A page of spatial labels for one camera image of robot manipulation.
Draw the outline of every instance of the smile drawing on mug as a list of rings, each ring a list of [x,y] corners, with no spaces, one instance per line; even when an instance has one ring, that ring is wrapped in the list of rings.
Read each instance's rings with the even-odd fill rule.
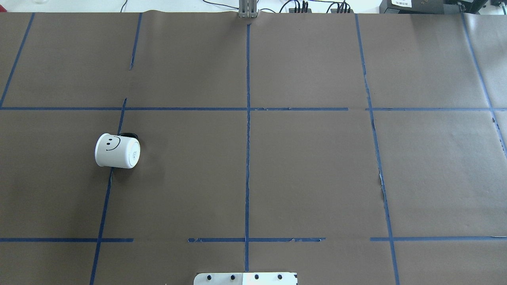
[[[117,148],[117,147],[120,145],[120,142],[122,141],[122,139],[121,139],[119,136],[115,136],[115,135],[114,135],[114,137],[118,139],[118,144],[117,144],[114,148],[112,148],[112,149],[110,149],[110,150],[105,150],[105,151],[112,151],[113,149]]]

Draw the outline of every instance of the black box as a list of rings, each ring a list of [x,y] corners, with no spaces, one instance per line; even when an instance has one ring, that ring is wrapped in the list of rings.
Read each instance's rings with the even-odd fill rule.
[[[412,2],[412,7],[394,5],[391,0],[382,0],[380,14],[444,14],[443,0],[393,0],[400,3]]]

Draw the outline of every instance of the black mug handle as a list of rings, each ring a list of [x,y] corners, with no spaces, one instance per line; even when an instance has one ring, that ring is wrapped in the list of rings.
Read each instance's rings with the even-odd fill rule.
[[[139,137],[133,132],[122,132],[120,136],[133,137],[134,139],[139,139]]]

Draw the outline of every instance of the vertical blue line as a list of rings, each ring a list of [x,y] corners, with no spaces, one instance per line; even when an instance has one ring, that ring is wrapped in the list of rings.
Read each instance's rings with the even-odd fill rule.
[[[482,90],[486,96],[486,101],[488,102],[489,111],[491,112],[491,116],[495,121],[496,133],[498,134],[498,138],[500,139],[500,144],[502,145],[503,155],[507,158],[507,149],[505,148],[505,141],[503,140],[502,132],[500,131],[500,126],[498,125],[498,120],[496,119],[495,111],[493,109],[493,104],[491,104],[491,99],[489,98],[488,90],[486,89],[486,84],[484,83],[484,78],[482,77],[482,72],[479,69],[479,64],[477,63],[477,58],[475,56],[474,48],[472,47],[472,42],[470,41],[470,36],[468,35],[468,28],[466,27],[465,16],[461,13],[461,20],[463,21],[463,28],[465,29],[465,37],[468,43],[468,47],[470,48],[470,52],[472,53],[472,59],[474,60],[474,64],[477,70],[477,74],[479,75],[479,79],[481,81]]]
[[[384,195],[384,211],[385,211],[385,219],[387,222],[387,232],[389,234],[389,245],[391,247],[391,258],[392,258],[392,267],[394,269],[394,280],[396,282],[396,285],[400,285],[400,278],[398,275],[398,264],[396,261],[396,253],[394,250],[394,240],[392,237],[392,228],[391,228],[391,218],[389,216],[389,206],[387,204],[387,195],[385,192],[385,184],[384,184],[384,173],[382,171],[382,162],[380,160],[380,151],[379,151],[379,145],[377,140],[377,130],[375,129],[375,120],[373,117],[373,107],[372,107],[372,99],[370,96],[370,88],[368,86],[368,80],[366,78],[366,63],[365,63],[365,54],[363,52],[363,42],[361,40],[361,31],[359,28],[359,19],[357,17],[357,14],[355,14],[355,26],[357,29],[357,40],[359,42],[359,52],[361,55],[361,63],[363,65],[363,77],[365,80],[365,88],[366,88],[366,94],[368,95],[368,112],[370,113],[370,121],[372,124],[372,132],[373,132],[373,142],[375,144],[375,155],[377,156],[377,166],[379,169],[379,175],[380,175],[380,184],[382,187],[382,194]]]
[[[9,85],[11,84],[12,75],[14,75],[14,71],[16,70],[16,66],[18,65],[19,57],[21,56],[21,51],[23,50],[23,47],[26,42],[26,38],[28,37],[28,32],[30,32],[30,27],[33,22],[33,18],[35,16],[35,13],[32,13],[30,17],[30,21],[28,22],[28,26],[26,27],[25,36],[23,37],[23,40],[21,41],[21,45],[19,46],[18,54],[16,55],[16,59],[14,60],[14,64],[12,64],[11,73],[9,74],[9,78],[7,79],[7,83],[5,84],[5,89],[2,94],[2,98],[0,99],[0,108],[4,104],[5,96],[7,95],[7,90],[9,89]]]
[[[120,115],[120,123],[118,124],[118,135],[122,131],[123,116],[125,115],[125,105],[127,104],[127,98],[123,100],[122,113]],[[92,274],[90,276],[90,285],[95,282],[95,272],[97,271],[98,256],[100,254],[100,244],[102,243],[102,234],[104,232],[105,215],[107,214],[107,205],[109,204],[109,195],[111,193],[111,184],[113,182],[113,171],[114,167],[111,167],[109,172],[109,180],[107,183],[107,190],[105,192],[104,208],[102,209],[102,218],[100,219],[100,228],[98,230],[97,246],[95,247],[95,257],[93,258]]]
[[[130,60],[130,68],[128,70],[132,70],[132,68],[134,67],[135,51],[137,49],[137,39],[139,38],[139,29],[141,28],[141,19],[142,13],[139,13],[139,19],[137,20],[137,31],[135,32],[134,48],[132,49],[132,59]]]
[[[245,272],[248,272],[250,238],[250,24],[246,26],[246,185],[245,185]]]

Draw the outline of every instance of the blue tape line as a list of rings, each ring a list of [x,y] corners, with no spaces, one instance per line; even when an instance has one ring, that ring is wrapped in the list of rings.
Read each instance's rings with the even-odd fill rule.
[[[371,108],[373,111],[489,111],[489,108]]]
[[[460,241],[460,240],[502,240],[507,237],[494,236],[416,236],[416,237],[393,237],[394,241]],[[370,241],[389,241],[388,237],[371,237]]]
[[[139,13],[139,19],[137,20],[137,31],[135,32],[134,48],[132,49],[132,59],[130,60],[130,67],[128,70],[132,70],[134,67],[135,51],[137,49],[137,40],[139,39],[139,29],[141,28],[142,13]]]
[[[9,89],[9,85],[11,84],[12,76],[14,75],[14,71],[16,70],[16,66],[18,65],[19,57],[21,56],[21,51],[23,50],[23,47],[26,42],[26,38],[28,37],[28,32],[30,32],[30,27],[33,22],[33,18],[35,16],[35,13],[32,13],[30,17],[30,21],[28,22],[28,26],[26,27],[25,36],[23,37],[23,40],[21,41],[21,45],[19,46],[18,54],[16,55],[16,59],[14,59],[14,63],[12,64],[11,73],[9,74],[9,78],[7,79],[7,83],[5,84],[5,89],[2,94],[2,98],[0,99],[0,108],[4,104],[5,96],[7,95],[7,90]]]
[[[321,242],[325,237],[250,237],[248,242]],[[188,242],[245,242],[242,237],[189,238]]]
[[[98,256],[100,253],[100,244],[102,243],[102,234],[104,232],[105,214],[107,213],[107,204],[109,203],[109,194],[111,192],[111,183],[113,181],[113,170],[111,167],[109,171],[109,181],[107,183],[107,191],[105,193],[104,208],[102,209],[102,218],[100,220],[100,228],[98,230],[97,246],[95,248],[95,257],[93,258],[92,274],[90,277],[90,285],[93,285],[95,281],[95,272],[97,271]]]
[[[377,156],[377,165],[378,165],[378,169],[379,169],[382,194],[384,195],[384,211],[385,211],[385,219],[387,222],[387,232],[389,234],[389,245],[391,247],[391,258],[392,258],[392,267],[394,269],[394,280],[396,282],[396,285],[400,285],[400,277],[398,274],[398,264],[396,261],[396,252],[394,250],[394,241],[392,239],[391,218],[389,216],[389,206],[387,204],[387,195],[386,195],[386,191],[385,191],[384,173],[382,171],[382,162],[380,160],[380,151],[379,151],[379,145],[378,145],[378,140],[377,140],[377,130],[375,129],[375,119],[373,117],[372,99],[371,99],[371,95],[370,95],[370,87],[368,86],[368,80],[366,77],[366,63],[365,63],[365,55],[363,52],[363,42],[361,40],[361,30],[359,28],[359,18],[357,17],[357,14],[354,14],[354,16],[355,16],[355,26],[357,29],[357,40],[359,43],[359,53],[361,55],[361,64],[363,66],[363,77],[365,80],[366,94],[368,95],[368,108],[369,108],[369,113],[370,113],[370,121],[371,121],[371,125],[372,125],[373,142],[375,143],[375,154]]]
[[[252,111],[348,111],[348,108],[251,108]]]
[[[465,30],[466,41],[468,43],[468,47],[470,48],[470,52],[472,53],[472,59],[474,60],[477,74],[479,75],[479,79],[481,81],[481,86],[482,86],[482,89],[484,90],[484,94],[486,96],[486,101],[488,102],[488,107],[491,112],[491,117],[495,121],[494,124],[495,124],[495,128],[496,128],[496,133],[498,134],[498,138],[500,139],[500,144],[502,145],[503,155],[505,156],[505,158],[507,158],[507,148],[505,147],[505,141],[503,140],[502,132],[500,131],[500,126],[498,125],[498,120],[496,119],[495,111],[493,110],[493,105],[491,104],[491,99],[489,97],[488,90],[486,89],[486,84],[484,83],[484,78],[483,78],[482,72],[479,68],[479,63],[477,62],[474,48],[472,47],[472,42],[470,41],[470,36],[468,35],[468,28],[466,27],[465,16],[463,15],[463,13],[461,13],[461,20],[463,21],[463,28]]]
[[[245,272],[248,272],[250,236],[250,24],[246,26],[246,181],[245,181]]]
[[[189,242],[245,242],[244,237],[189,238]]]
[[[246,108],[234,107],[127,107],[129,111],[246,111]]]
[[[120,123],[118,124],[118,135],[122,132],[123,116],[125,115],[125,105],[127,104],[127,98],[123,100],[122,113],[120,115]]]
[[[2,107],[12,111],[119,111],[120,107]]]
[[[251,237],[250,242],[321,242],[325,237]]]
[[[3,237],[0,242],[97,242],[96,238]],[[133,238],[104,238],[102,242],[134,242]]]

